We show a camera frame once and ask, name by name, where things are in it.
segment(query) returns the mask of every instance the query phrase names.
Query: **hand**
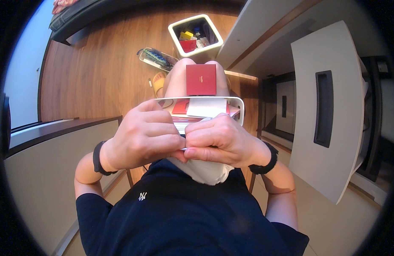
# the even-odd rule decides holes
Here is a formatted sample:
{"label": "hand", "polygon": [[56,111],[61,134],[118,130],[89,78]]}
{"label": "hand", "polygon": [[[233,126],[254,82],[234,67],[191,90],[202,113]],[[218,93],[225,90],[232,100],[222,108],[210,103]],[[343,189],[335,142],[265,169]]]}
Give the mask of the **hand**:
{"label": "hand", "polygon": [[226,114],[186,126],[185,136],[188,149],[184,156],[187,159],[226,163],[233,167],[266,166],[271,160],[269,148]]}
{"label": "hand", "polygon": [[115,136],[100,150],[105,171],[133,169],[166,157],[187,162],[185,139],[180,136],[169,112],[156,100],[148,100],[130,110]]}

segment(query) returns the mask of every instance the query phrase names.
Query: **white cabinet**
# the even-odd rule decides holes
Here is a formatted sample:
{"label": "white cabinet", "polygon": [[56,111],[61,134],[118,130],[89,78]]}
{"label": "white cabinet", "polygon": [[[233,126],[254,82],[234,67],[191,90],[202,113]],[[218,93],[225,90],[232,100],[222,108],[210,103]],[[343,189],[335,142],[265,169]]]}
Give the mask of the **white cabinet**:
{"label": "white cabinet", "polygon": [[343,21],[291,44],[295,138],[289,169],[334,203],[354,173],[364,115],[363,79]]}
{"label": "white cabinet", "polygon": [[276,84],[276,129],[293,134],[295,81]]}

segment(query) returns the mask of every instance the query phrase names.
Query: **white card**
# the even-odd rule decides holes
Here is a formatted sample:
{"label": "white card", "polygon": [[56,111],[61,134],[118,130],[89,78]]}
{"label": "white card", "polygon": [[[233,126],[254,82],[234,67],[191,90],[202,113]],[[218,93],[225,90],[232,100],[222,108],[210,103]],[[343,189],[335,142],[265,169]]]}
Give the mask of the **white card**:
{"label": "white card", "polygon": [[227,99],[190,98],[187,115],[214,118],[220,113],[227,113]]}

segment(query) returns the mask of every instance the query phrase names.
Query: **ny logo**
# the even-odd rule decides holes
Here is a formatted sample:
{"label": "ny logo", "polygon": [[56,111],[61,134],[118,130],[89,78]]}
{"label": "ny logo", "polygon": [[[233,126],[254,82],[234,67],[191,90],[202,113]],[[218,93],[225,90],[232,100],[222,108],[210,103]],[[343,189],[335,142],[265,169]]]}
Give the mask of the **ny logo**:
{"label": "ny logo", "polygon": [[146,199],[147,192],[140,193],[139,201]]}

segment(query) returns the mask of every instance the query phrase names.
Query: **drawer handle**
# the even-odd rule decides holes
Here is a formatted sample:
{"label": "drawer handle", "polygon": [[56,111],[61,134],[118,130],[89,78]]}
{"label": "drawer handle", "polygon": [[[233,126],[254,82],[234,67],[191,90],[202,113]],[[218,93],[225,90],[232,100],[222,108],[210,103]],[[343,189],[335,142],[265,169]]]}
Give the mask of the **drawer handle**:
{"label": "drawer handle", "polygon": [[333,80],[332,71],[315,73],[316,77],[316,125],[313,142],[329,147],[333,127]]}
{"label": "drawer handle", "polygon": [[286,118],[286,95],[282,96],[282,117]]}

